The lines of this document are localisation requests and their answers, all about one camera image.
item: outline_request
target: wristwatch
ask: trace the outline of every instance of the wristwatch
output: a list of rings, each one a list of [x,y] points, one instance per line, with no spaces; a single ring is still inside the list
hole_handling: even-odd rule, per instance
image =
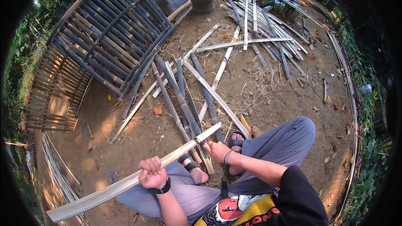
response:
[[[166,184],[160,189],[155,189],[155,192],[157,194],[165,194],[168,193],[169,189],[170,189],[170,177],[167,179]]]

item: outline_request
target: right hand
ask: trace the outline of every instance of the right hand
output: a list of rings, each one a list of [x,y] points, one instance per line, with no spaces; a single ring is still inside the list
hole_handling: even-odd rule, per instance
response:
[[[219,163],[224,163],[226,154],[231,150],[222,142],[214,143],[212,141],[208,141],[204,148],[211,155],[211,158]]]
[[[138,180],[144,188],[160,189],[166,184],[166,170],[164,168],[160,169],[160,166],[161,162],[157,156],[140,161],[137,169],[143,169],[143,172],[139,175]]]

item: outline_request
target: orange leaf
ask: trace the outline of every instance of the orange leaf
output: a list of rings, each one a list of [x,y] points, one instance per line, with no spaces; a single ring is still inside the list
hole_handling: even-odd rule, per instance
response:
[[[156,114],[162,114],[162,108],[161,108],[161,107],[156,107],[156,108],[153,109],[153,111],[154,111]]]

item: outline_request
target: bracelet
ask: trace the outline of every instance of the bracelet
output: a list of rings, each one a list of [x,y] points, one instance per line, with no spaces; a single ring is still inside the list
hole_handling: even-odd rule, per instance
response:
[[[231,155],[231,154],[233,154],[234,153],[234,150],[230,150],[227,154],[226,154],[226,156],[225,156],[225,158],[224,158],[224,163],[227,165],[228,164],[228,158],[229,158],[229,156]]]

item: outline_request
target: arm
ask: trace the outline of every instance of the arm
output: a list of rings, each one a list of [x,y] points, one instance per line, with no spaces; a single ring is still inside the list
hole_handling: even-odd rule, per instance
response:
[[[154,158],[141,161],[138,169],[143,169],[139,183],[146,189],[159,189],[166,184],[167,174],[164,168],[160,169],[160,159]],[[183,209],[177,203],[171,190],[165,194],[156,194],[162,211],[163,222],[166,226],[190,226]]]
[[[287,169],[282,165],[251,158],[236,152],[229,156],[228,164],[241,167],[258,179],[275,187],[280,187],[282,175]]]
[[[224,158],[228,152],[231,151],[226,145],[221,142],[214,143],[208,142],[208,145],[204,146],[211,157],[220,163],[224,162]],[[245,171],[253,174],[262,181],[279,187],[281,183],[282,174],[287,167],[272,163],[269,161],[263,161],[255,158],[251,158],[239,153],[232,153],[228,158],[228,164],[232,164],[243,168]]]

